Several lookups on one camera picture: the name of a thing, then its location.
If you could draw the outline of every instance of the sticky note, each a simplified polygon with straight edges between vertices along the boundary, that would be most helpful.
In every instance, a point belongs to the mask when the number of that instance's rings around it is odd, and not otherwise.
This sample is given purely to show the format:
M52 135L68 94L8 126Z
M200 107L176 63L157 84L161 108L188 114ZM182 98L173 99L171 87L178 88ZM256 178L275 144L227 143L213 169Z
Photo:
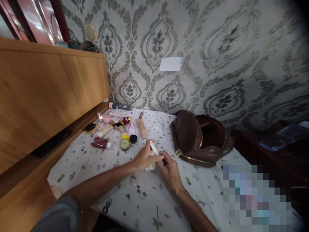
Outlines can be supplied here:
M163 57L161 59L160 71L179 71L183 57Z

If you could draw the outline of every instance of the tablecloth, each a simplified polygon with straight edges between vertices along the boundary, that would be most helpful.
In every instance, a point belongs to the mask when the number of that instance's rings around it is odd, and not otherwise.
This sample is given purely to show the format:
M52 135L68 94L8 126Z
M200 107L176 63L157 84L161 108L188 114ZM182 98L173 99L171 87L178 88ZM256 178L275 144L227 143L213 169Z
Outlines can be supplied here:
M132 111L108 110L130 116L135 122L141 112L149 139L155 139L157 149L166 150L178 163L181 179L190 195L219 231L235 231L229 211L223 202L223 171L227 164L249 165L233 149L211 169L184 162L175 155L170 123L175 116L159 111L133 109ZM97 120L100 127L104 125ZM104 138L112 142L110 149L98 149L90 145L96 136L80 134L51 169L47 178L53 194L59 198L65 191L81 182L109 169L131 161L145 146L136 125L136 144L130 144L127 151L120 149L121 134L111 130ZM138 231L191 231L177 199L169 192L158 169L139 171L128 176L102 196L93 206L119 224Z

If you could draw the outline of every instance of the brown leather bag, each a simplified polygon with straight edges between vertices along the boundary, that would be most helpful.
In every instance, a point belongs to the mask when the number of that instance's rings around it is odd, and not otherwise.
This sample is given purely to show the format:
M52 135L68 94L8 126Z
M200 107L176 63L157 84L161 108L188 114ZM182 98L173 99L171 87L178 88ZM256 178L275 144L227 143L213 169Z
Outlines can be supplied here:
M179 111L171 123L176 155L194 165L211 168L234 147L227 129L207 115Z

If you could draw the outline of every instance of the black jar lid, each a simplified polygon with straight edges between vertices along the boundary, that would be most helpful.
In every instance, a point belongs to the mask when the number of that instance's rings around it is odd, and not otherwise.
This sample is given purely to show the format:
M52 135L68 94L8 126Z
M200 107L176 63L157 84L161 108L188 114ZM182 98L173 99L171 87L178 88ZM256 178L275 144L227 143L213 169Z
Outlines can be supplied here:
M131 135L130 136L130 142L131 143L136 143L136 141L137 141L137 136L136 135Z

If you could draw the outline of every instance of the red bottle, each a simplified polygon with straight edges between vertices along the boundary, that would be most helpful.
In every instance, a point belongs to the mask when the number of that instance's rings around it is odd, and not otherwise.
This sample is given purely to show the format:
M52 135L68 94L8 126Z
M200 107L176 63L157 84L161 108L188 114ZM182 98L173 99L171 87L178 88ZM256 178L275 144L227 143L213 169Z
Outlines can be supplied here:
M122 121L124 124L129 124L131 122L131 119L129 116L122 118Z
M91 146L97 147L97 148L110 148L110 146L112 145L111 142L109 142L107 139L102 139L102 138L98 138L95 137L93 139L93 141L91 142Z

